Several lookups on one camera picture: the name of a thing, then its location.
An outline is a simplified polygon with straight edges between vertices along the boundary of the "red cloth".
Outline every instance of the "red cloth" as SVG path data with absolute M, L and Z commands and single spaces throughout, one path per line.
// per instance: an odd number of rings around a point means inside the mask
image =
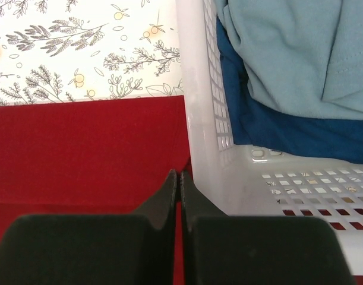
M 0 107 L 0 239 L 23 214 L 127 213 L 189 157 L 183 97 Z

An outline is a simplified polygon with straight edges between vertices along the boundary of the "laundry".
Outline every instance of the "laundry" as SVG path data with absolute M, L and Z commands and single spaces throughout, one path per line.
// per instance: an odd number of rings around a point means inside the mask
M 217 45 L 235 144 L 254 144 L 297 156 L 363 163 L 363 121 L 287 115 L 254 100 L 248 77 L 220 21 Z
M 306 118 L 363 120 L 363 0 L 215 0 L 250 95 Z

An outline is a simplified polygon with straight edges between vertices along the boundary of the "plastic basket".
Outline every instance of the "plastic basket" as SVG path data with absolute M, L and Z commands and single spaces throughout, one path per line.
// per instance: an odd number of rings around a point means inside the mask
M 192 167 L 199 190 L 230 215 L 325 219 L 338 236 L 352 274 L 363 275 L 363 165 L 234 145 L 213 0 L 176 4 Z

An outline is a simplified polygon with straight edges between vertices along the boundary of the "clothing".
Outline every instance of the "clothing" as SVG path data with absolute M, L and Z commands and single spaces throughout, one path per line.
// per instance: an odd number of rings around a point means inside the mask
M 219 20 L 217 45 L 235 144 L 363 163 L 363 121 L 303 118 L 268 108 L 250 96 L 244 65 Z
M 363 0 L 215 0 L 251 96 L 282 113 L 363 120 Z

